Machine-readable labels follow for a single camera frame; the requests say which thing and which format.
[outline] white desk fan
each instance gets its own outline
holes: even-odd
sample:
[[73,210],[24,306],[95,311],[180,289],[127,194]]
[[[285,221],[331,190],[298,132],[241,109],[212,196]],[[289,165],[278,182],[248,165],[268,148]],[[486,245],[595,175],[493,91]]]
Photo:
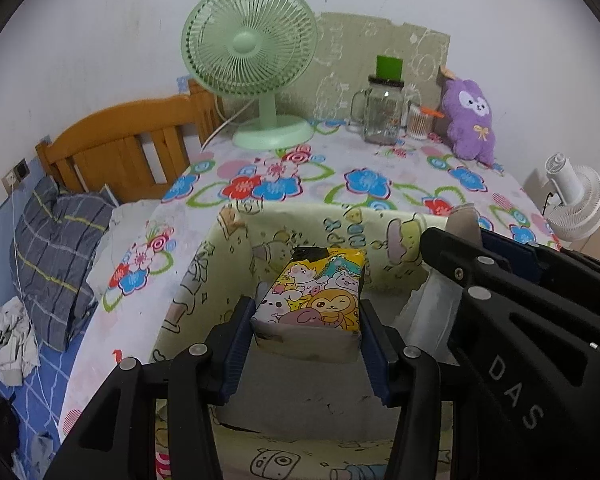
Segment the white desk fan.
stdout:
[[317,42],[304,0],[202,0],[182,31],[182,57],[204,88],[225,97],[258,97],[260,116],[238,127],[241,148],[288,148],[311,139],[304,119],[276,114],[274,93],[309,66]]
[[588,166],[574,168],[562,153],[544,166],[561,202],[545,215],[557,237],[574,242],[591,236],[600,227],[599,174]]

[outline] cotton swab container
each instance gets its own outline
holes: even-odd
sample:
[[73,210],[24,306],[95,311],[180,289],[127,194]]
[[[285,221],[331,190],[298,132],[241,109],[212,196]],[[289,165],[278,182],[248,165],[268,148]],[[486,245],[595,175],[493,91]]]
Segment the cotton swab container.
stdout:
[[425,140],[433,131],[433,119],[435,117],[442,118],[444,114],[412,103],[407,114],[407,135],[412,139]]

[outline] green lid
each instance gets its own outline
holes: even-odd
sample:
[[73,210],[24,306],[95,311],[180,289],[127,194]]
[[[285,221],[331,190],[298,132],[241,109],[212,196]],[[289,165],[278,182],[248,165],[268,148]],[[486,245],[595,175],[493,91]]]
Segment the green lid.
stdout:
[[402,60],[399,57],[376,56],[376,77],[401,81]]

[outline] wall socket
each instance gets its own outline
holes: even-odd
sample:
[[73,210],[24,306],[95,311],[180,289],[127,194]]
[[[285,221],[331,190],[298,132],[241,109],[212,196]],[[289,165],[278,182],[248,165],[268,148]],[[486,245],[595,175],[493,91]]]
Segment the wall socket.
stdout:
[[7,172],[2,178],[2,185],[8,196],[11,195],[13,189],[16,189],[28,174],[29,166],[24,159]]

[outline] blue flower pattern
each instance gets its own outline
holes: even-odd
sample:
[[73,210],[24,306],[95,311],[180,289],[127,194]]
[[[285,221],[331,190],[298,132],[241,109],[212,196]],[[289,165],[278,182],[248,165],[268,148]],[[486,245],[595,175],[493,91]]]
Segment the blue flower pattern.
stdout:
[[485,231],[493,231],[493,223],[485,216],[478,218],[478,225]]
[[193,173],[206,173],[211,168],[213,168],[215,165],[216,165],[216,162],[214,160],[201,160],[200,162],[196,162],[195,164],[192,164],[191,171]]
[[529,225],[528,218],[522,212],[518,211],[517,209],[512,209],[510,214],[511,214],[511,216],[513,216],[513,218],[516,219],[516,221],[519,224]]
[[279,178],[275,182],[263,181],[253,188],[251,195],[263,200],[282,201],[288,196],[296,196],[302,193],[298,177]]
[[513,235],[513,239],[521,244],[528,244],[536,241],[536,235],[526,226],[512,225],[509,229]]
[[385,211],[391,209],[391,205],[384,200],[372,200],[366,204],[367,207],[375,209],[376,211]]
[[391,194],[389,188],[391,181],[381,173],[376,173],[367,168],[349,171],[344,178],[347,181],[347,189],[353,193],[367,193],[382,200],[386,200]]
[[449,165],[446,163],[446,160],[439,158],[438,156],[428,156],[427,162],[432,165],[437,170],[448,170]]
[[487,187],[484,185],[484,179],[464,166],[449,170],[449,174],[458,179],[460,184],[469,191],[487,191]]
[[240,176],[240,175],[253,176],[255,174],[256,174],[256,165],[249,164],[248,166],[243,166],[242,168],[240,168],[240,170],[238,170],[238,173],[236,174],[236,176]]
[[186,197],[193,191],[193,185],[200,178],[197,173],[189,173],[187,175],[181,175],[171,186],[171,189],[162,197],[162,202],[170,202],[177,198]]
[[149,275],[149,269],[138,269],[136,272],[130,272],[120,280],[120,288],[125,296],[131,294],[134,290],[139,290],[146,285],[146,277]]

